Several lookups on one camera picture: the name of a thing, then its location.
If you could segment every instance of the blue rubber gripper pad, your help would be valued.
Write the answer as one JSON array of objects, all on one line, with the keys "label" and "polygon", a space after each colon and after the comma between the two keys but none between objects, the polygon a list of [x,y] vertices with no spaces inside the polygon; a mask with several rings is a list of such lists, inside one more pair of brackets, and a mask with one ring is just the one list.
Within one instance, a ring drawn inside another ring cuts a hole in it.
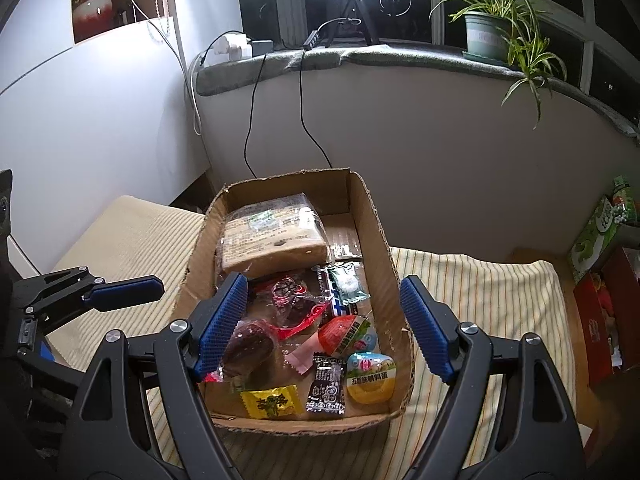
[{"label": "blue rubber gripper pad", "polygon": [[160,278],[144,276],[122,282],[105,283],[94,286],[85,297],[84,303],[100,312],[109,312],[158,301],[164,294],[164,285]]},{"label": "blue rubber gripper pad", "polygon": [[221,287],[218,291],[218,294],[225,295],[221,298],[220,305],[200,338],[200,354],[194,366],[199,380],[203,380],[208,373],[218,370],[226,345],[246,308],[249,294],[246,277],[241,274],[236,277],[226,293],[224,288]]},{"label": "blue rubber gripper pad", "polygon": [[400,306],[414,332],[429,370],[447,383],[454,375],[449,359],[449,342],[408,278],[402,280],[400,284]]}]

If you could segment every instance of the power strip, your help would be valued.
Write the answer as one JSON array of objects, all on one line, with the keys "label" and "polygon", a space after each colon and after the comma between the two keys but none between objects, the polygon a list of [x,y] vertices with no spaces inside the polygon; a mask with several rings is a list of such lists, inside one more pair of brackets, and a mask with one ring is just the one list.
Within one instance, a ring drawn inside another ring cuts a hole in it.
[{"label": "power strip", "polygon": [[302,48],[305,50],[311,50],[315,47],[320,41],[320,34],[318,34],[317,30],[313,30],[308,38],[306,38],[305,43],[302,44]]}]

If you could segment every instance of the beige cushion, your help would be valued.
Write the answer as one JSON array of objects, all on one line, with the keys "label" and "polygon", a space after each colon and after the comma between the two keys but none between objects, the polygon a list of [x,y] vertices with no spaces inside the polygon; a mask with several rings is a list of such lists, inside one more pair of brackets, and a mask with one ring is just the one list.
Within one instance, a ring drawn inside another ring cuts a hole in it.
[{"label": "beige cushion", "polygon": [[[104,333],[120,328],[127,335],[160,330],[168,321],[177,287],[203,217],[131,197],[114,202],[58,264],[88,265],[108,281],[156,274],[166,294],[156,304],[121,312],[89,312],[51,335],[68,362],[86,368]],[[468,256],[439,256],[393,249],[398,273],[419,275],[438,301],[449,304],[461,320],[474,320],[486,332],[520,338],[540,334],[575,403],[574,355],[564,301],[551,264],[490,264]],[[220,431],[246,480],[397,479],[407,471],[424,442],[447,387],[434,377],[416,346],[415,387],[405,415],[369,430],[341,436],[274,437]],[[484,455],[500,391],[490,389],[467,464]],[[150,408],[162,454],[178,463],[159,394],[149,392]]]}]

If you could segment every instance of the cardboard box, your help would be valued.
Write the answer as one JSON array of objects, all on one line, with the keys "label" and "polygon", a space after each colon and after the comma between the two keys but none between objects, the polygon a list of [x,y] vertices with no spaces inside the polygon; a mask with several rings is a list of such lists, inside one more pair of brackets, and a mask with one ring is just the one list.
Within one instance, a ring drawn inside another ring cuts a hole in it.
[{"label": "cardboard box", "polygon": [[622,369],[640,364],[640,285],[638,250],[617,247],[602,267],[620,336]]},{"label": "cardboard box", "polygon": [[[353,402],[345,392],[347,407],[342,418],[305,413],[292,416],[292,420],[256,420],[248,418],[246,412],[237,415],[217,412],[214,407],[220,405],[219,396],[223,392],[216,387],[221,385],[207,383],[204,388],[205,403],[217,426],[275,434],[343,433],[361,430],[401,415],[410,399],[414,381],[414,350],[400,308],[398,274],[369,191],[361,177],[350,170],[303,171],[239,182],[223,189],[211,204],[190,257],[173,319],[186,318],[200,300],[213,295],[214,252],[227,214],[247,204],[301,192],[306,194],[321,218],[343,214],[350,214],[353,218],[371,294],[370,304],[380,351],[391,356],[397,365],[396,389],[389,402],[369,406]],[[292,374],[282,380],[297,381],[300,400],[306,402],[312,375],[311,372],[301,377],[292,370]],[[296,382],[283,382],[279,386],[293,383]]]},{"label": "cardboard box", "polygon": [[336,262],[362,258],[356,225],[349,213],[322,218],[326,239]]},{"label": "cardboard box", "polygon": [[574,288],[575,303],[580,314],[584,346],[587,352],[589,386],[594,386],[613,374],[609,335],[598,293],[591,275],[584,276]]}]

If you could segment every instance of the green packet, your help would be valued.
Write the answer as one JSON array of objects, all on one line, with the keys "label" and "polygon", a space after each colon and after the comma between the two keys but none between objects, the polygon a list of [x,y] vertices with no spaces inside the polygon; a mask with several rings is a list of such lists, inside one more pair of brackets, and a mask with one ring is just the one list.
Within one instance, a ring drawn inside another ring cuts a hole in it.
[{"label": "green packet", "polygon": [[329,274],[331,274],[335,288],[338,291],[338,296],[340,297],[340,302],[343,305],[357,303],[370,298],[370,295],[364,291],[358,278],[356,262],[328,266],[327,270]]},{"label": "green packet", "polygon": [[609,199],[603,196],[567,256],[575,283],[580,282],[591,269],[602,251],[613,240],[617,230],[613,206]]}]

